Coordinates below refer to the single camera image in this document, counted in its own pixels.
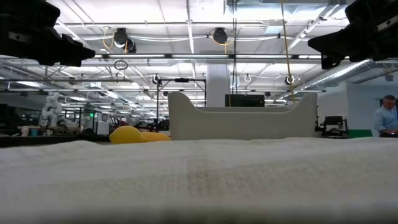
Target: white wall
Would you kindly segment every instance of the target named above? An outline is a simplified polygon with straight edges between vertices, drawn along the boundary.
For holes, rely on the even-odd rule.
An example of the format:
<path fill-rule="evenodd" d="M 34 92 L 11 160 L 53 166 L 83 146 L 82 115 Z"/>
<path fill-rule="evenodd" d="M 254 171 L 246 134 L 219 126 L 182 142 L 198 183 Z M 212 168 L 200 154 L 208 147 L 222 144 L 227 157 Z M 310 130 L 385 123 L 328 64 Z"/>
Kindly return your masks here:
<path fill-rule="evenodd" d="M 348 100 L 346 82 L 337 87 L 326 88 L 326 93 L 318 94 L 318 122 L 323 123 L 325 116 L 348 117 Z"/>
<path fill-rule="evenodd" d="M 347 85 L 348 126 L 350 129 L 372 129 L 373 113 L 380 107 L 380 99 L 386 95 L 398 97 L 398 86 Z"/>

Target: blue shirt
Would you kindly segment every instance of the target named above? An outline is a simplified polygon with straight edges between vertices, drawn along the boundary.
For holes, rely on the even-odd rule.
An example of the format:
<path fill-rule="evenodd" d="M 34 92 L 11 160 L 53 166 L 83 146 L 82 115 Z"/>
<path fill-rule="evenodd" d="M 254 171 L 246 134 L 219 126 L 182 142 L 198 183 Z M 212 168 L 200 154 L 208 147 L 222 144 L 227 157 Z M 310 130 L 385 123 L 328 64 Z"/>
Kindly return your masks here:
<path fill-rule="evenodd" d="M 394 107 L 393 109 L 388 110 L 381 106 L 374 112 L 373 128 L 378 132 L 382 132 L 384 130 L 398 130 L 397 108 Z"/>

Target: computer monitor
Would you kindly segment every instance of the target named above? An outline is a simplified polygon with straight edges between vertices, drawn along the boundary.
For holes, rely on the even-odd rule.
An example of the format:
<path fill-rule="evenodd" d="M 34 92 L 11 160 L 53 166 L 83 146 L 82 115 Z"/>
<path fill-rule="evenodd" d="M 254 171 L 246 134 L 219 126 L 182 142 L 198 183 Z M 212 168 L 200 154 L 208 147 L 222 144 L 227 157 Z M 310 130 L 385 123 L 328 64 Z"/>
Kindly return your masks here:
<path fill-rule="evenodd" d="M 225 106 L 237 107 L 265 107 L 265 96 L 264 95 L 225 95 Z"/>

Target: white robot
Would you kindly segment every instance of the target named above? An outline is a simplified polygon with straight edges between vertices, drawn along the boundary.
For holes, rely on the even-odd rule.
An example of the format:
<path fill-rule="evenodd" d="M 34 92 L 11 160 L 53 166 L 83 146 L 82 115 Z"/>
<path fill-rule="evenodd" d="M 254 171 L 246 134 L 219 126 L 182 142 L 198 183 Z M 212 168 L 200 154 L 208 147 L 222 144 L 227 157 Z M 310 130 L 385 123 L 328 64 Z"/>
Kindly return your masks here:
<path fill-rule="evenodd" d="M 58 102 L 59 93 L 49 93 L 45 98 L 45 105 L 40 117 L 41 126 L 56 126 L 59 114 L 62 113 L 62 104 Z"/>

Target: black cable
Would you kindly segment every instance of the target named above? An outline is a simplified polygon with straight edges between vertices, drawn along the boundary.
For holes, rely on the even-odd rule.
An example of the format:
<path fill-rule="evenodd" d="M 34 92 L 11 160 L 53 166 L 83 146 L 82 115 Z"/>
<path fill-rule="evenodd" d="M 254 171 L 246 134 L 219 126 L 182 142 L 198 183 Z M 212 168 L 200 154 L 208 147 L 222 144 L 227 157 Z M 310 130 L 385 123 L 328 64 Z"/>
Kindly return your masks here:
<path fill-rule="evenodd" d="M 233 0 L 232 2 L 232 34 L 234 36 L 234 40 L 235 40 L 235 26 L 234 26 L 234 15 L 235 15 L 235 11 L 234 11 L 234 2 L 235 0 Z M 232 72 L 232 95 L 234 95 L 234 84 L 235 84 L 235 58 L 236 58 L 236 54 L 234 55 L 234 65 L 233 65 L 233 72 Z"/>
<path fill-rule="evenodd" d="M 234 22 L 233 22 L 233 27 L 234 27 L 234 75 L 235 75 L 235 89 L 236 89 L 236 94 L 238 94 L 238 71 L 237 71 L 237 63 L 236 63 L 236 39 L 238 38 L 238 20 L 236 18 L 237 16 L 237 11 L 238 11 L 238 5 L 236 0 L 234 0 L 235 3 L 235 8 L 234 8 Z"/>

